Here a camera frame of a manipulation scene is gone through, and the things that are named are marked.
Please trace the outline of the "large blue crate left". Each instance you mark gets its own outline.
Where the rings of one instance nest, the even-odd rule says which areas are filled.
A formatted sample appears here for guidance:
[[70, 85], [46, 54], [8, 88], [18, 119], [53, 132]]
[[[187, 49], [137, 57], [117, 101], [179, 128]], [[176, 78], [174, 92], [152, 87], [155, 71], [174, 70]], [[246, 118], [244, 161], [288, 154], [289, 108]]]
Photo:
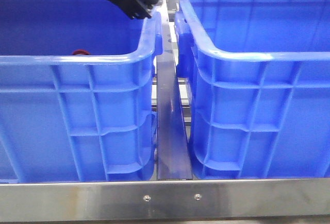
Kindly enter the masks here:
[[132, 20], [106, 0], [1, 0], [1, 183], [150, 179], [161, 53], [158, 12]]

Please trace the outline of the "steel front rail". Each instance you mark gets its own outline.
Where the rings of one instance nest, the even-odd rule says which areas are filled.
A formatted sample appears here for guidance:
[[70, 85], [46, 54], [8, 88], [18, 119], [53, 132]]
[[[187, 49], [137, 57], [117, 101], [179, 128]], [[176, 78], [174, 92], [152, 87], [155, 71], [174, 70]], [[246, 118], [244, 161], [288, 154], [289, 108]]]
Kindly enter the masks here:
[[1, 221], [329, 216], [329, 179], [1, 185]]

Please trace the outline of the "red push button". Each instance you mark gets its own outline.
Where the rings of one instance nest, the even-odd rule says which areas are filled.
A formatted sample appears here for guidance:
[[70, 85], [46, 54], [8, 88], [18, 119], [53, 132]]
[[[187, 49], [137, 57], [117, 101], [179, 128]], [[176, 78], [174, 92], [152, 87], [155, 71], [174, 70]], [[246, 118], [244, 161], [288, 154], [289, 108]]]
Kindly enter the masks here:
[[77, 50], [72, 52], [72, 55], [85, 55], [85, 56], [88, 56], [88, 55], [90, 55], [90, 53], [87, 50], [84, 50], [84, 49], [77, 49]]

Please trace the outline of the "large blue crate right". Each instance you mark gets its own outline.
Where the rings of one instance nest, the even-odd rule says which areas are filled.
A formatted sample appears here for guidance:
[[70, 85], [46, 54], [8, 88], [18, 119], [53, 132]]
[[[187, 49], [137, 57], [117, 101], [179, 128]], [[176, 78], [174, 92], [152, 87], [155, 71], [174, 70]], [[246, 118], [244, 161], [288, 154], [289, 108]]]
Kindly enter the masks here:
[[329, 176], [329, 0], [179, 0], [199, 179]]

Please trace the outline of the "dark steel divider bar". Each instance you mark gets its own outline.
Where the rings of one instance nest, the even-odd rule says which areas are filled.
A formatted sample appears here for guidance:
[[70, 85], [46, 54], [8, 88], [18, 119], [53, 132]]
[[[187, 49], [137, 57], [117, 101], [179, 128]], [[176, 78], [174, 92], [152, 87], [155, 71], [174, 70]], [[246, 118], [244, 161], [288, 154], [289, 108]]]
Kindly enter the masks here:
[[192, 180], [186, 127], [175, 71], [169, 17], [161, 15], [163, 53], [156, 60], [157, 179]]

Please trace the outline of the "large blue crate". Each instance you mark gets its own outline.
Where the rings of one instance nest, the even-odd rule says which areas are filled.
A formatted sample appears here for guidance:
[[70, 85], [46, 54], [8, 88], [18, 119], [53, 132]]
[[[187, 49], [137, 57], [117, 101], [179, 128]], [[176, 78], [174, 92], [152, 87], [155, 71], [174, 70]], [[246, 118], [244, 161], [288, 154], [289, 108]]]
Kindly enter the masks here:
[[150, 179], [161, 53], [158, 12], [132, 20], [106, 0], [1, 0], [1, 183]]
[[329, 0], [179, 0], [199, 179], [329, 176]]

